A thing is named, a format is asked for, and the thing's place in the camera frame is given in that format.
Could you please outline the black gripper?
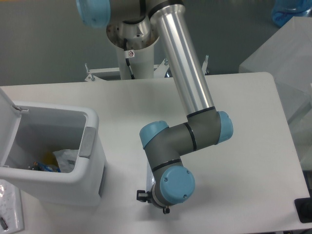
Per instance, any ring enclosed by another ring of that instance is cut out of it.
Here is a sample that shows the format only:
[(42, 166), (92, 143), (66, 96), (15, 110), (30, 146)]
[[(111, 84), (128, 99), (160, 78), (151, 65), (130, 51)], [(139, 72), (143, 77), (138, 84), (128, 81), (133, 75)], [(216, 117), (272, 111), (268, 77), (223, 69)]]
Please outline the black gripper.
[(156, 197), (155, 187), (152, 187), (150, 191), (137, 190), (136, 199), (140, 202), (153, 204), (155, 207), (161, 209), (165, 215), (170, 213), (170, 206), (161, 203)]

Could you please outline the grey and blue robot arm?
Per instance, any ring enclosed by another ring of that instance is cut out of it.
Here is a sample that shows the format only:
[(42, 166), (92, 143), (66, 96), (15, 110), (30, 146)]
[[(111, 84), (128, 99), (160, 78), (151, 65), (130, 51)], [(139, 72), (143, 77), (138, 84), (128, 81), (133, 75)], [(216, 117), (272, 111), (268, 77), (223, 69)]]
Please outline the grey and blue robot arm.
[(164, 72), (181, 103), (170, 107), (139, 132), (148, 169), (146, 189), (136, 198), (168, 214), (191, 197), (195, 178), (181, 157), (229, 140), (234, 127), (227, 113), (215, 108), (205, 73), (196, 57), (181, 0), (78, 0), (82, 22), (104, 28), (116, 48), (122, 79), (163, 79), (153, 72), (154, 45), (163, 45)]

